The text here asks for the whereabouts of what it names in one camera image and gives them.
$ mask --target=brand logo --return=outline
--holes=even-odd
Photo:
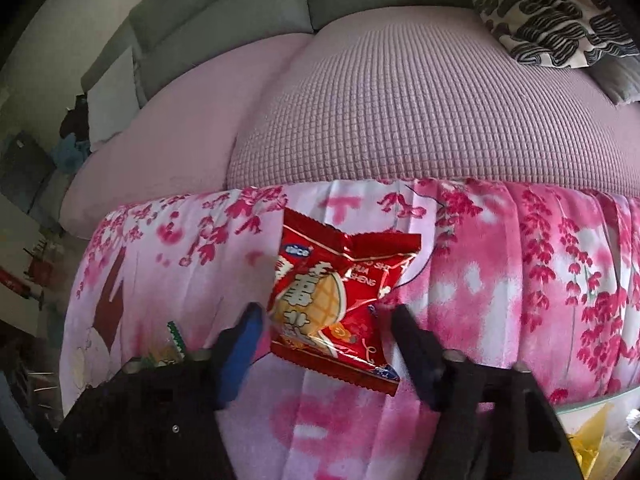
[[[303,247],[302,245],[297,244],[289,244],[284,247],[284,251],[287,254],[291,254],[291,256],[297,256],[299,258],[306,258],[311,254],[311,251],[308,247]]]

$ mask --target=red snack packet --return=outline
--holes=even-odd
[[[420,251],[420,235],[347,235],[286,208],[268,314],[277,356],[394,395],[373,304]]]

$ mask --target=black and white pillow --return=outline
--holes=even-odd
[[[523,64],[591,66],[638,48],[604,0],[474,0],[487,29]]]

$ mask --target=bed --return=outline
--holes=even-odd
[[[552,403],[640,382],[640,202],[616,194],[468,179],[334,181],[171,196],[101,222],[80,265],[60,361],[63,405],[174,321],[190,351],[266,304],[293,208],[345,232],[422,235],[402,285],[378,303],[395,397],[268,352],[219,420],[238,478],[415,478],[436,418],[388,336],[407,303],[448,348],[498,367],[524,360]]]
[[[125,203],[335,179],[474,177],[637,196],[640,107],[614,106],[584,70],[514,62],[472,6],[144,0],[82,87],[130,48],[148,104],[76,176],[61,224],[90,238]]]

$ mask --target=pink bedsheet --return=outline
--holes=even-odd
[[[554,403],[640,380],[640,202],[475,180],[323,182],[183,195],[120,208],[81,263],[60,361],[63,405],[167,338],[208,346],[249,301],[267,301],[288,206],[346,232],[422,234],[403,285],[449,348],[500,367],[525,360]],[[416,478],[436,416],[408,380],[395,397],[284,362],[264,338],[219,420],[240,480]]]

